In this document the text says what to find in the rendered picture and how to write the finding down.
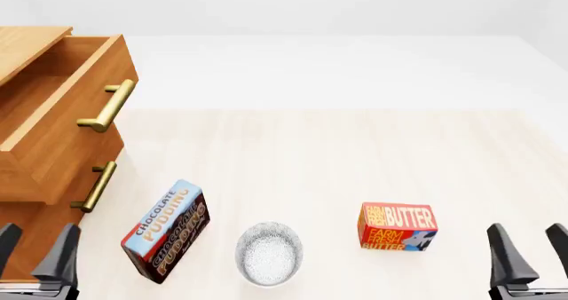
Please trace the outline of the red butter box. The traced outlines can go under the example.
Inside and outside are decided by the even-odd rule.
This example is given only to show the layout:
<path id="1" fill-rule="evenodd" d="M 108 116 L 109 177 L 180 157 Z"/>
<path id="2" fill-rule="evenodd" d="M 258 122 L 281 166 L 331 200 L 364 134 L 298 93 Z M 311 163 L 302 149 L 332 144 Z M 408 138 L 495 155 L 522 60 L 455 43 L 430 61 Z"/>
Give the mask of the red butter box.
<path id="1" fill-rule="evenodd" d="M 365 201 L 358 219 L 363 249 L 424 251 L 438 232 L 431 206 Z"/>

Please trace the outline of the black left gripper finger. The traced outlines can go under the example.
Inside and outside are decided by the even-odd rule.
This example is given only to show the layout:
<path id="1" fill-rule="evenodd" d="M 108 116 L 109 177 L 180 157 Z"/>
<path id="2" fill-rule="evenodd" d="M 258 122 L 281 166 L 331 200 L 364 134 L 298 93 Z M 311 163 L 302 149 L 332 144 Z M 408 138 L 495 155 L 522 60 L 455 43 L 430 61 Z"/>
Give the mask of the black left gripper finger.
<path id="1" fill-rule="evenodd" d="M 7 265 L 21 235 L 21 228 L 13 223 L 8 223 L 0 230 L 0 267 Z"/>
<path id="2" fill-rule="evenodd" d="M 81 230 L 67 224 L 42 262 L 31 272 L 41 281 L 56 281 L 62 286 L 78 286 L 76 257 Z"/>

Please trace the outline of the speckled grey patterned bowl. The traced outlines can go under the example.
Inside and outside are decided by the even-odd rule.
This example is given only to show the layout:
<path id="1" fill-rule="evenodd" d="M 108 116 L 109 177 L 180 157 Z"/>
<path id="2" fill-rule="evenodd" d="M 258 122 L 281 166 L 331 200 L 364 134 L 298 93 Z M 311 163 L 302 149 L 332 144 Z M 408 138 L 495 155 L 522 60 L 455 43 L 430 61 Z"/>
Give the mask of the speckled grey patterned bowl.
<path id="1" fill-rule="evenodd" d="M 237 240 L 237 270 L 248 283 L 276 288 L 294 278 L 304 260 L 304 246 L 297 233 L 279 222 L 253 225 Z"/>

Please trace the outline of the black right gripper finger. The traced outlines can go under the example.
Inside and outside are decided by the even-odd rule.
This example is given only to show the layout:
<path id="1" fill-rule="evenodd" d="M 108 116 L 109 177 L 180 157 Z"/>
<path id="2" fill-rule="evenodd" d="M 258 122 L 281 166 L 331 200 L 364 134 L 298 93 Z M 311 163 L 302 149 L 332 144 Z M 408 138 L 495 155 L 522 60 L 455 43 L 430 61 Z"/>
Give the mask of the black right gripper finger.
<path id="1" fill-rule="evenodd" d="M 568 230 L 556 223 L 546 230 L 546 235 L 565 271 L 568 271 Z"/>
<path id="2" fill-rule="evenodd" d="M 495 223 L 486 230 L 491 251 L 490 287 L 528 285 L 540 275 L 525 261 L 505 228 Z"/>

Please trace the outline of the closed wooden drawer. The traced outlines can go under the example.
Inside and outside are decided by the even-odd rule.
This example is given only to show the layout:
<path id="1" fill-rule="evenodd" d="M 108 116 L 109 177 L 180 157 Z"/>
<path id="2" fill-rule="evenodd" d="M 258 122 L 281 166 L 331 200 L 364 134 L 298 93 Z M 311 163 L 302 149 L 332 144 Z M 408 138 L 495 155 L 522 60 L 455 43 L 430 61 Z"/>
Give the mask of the closed wooden drawer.
<path id="1" fill-rule="evenodd" d="M 55 204 L 93 166 L 113 161 L 123 148 L 118 129 L 103 133 L 74 126 L 58 134 L 30 134 L 0 150 L 0 201 Z"/>

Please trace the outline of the chocolate pudding box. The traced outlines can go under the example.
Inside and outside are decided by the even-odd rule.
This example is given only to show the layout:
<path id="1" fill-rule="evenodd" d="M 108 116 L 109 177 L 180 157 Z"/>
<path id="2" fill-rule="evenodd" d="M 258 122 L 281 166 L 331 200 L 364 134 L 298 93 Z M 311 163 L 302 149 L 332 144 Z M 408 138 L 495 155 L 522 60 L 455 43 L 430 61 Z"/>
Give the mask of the chocolate pudding box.
<path id="1" fill-rule="evenodd" d="M 161 284 L 209 221 L 201 188 L 179 179 L 122 239 L 121 247 L 141 275 Z"/>

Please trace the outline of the wooden cabinet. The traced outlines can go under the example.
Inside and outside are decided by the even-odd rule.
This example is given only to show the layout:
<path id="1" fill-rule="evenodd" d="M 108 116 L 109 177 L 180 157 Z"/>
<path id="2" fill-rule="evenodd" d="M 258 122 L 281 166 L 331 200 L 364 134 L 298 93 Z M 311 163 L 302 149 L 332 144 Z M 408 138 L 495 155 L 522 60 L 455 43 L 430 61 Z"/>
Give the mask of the wooden cabinet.
<path id="1" fill-rule="evenodd" d="M 0 86 L 66 36 L 74 36 L 72 28 L 0 26 Z M 90 171 L 87 177 L 80 177 L 79 182 L 71 185 L 55 204 L 0 201 L 0 227 L 13 223 L 22 230 L 7 265 L 0 267 L 0 278 L 30 277 L 63 228 L 69 223 L 78 224 L 88 214 L 71 209 L 70 202 L 83 201 L 98 176 Z"/>

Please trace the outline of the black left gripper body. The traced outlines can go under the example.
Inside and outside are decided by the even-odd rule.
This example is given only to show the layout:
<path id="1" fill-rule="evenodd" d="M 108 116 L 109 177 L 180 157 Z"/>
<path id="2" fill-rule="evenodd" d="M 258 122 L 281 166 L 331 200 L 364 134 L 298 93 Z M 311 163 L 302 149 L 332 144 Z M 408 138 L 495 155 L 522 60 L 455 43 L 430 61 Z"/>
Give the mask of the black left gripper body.
<path id="1" fill-rule="evenodd" d="M 0 300 L 76 300 L 79 294 L 58 281 L 0 280 Z"/>

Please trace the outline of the open wooden drawer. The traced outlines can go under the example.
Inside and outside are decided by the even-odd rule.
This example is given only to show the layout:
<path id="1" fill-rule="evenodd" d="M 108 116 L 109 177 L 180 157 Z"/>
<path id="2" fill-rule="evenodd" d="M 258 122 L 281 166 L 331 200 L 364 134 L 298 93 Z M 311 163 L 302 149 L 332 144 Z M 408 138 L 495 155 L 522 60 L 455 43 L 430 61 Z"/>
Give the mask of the open wooden drawer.
<path id="1" fill-rule="evenodd" d="M 66 36 L 0 86 L 0 150 L 24 137 L 96 118 L 113 96 L 105 86 L 138 82 L 123 36 Z"/>

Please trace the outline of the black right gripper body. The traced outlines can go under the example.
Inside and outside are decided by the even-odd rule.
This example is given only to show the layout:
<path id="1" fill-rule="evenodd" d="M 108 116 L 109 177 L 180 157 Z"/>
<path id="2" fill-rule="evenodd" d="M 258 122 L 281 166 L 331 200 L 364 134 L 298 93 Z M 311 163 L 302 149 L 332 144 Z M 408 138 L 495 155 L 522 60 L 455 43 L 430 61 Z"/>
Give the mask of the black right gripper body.
<path id="1" fill-rule="evenodd" d="M 568 300 L 568 288 L 529 288 L 524 281 L 490 283 L 491 300 Z"/>

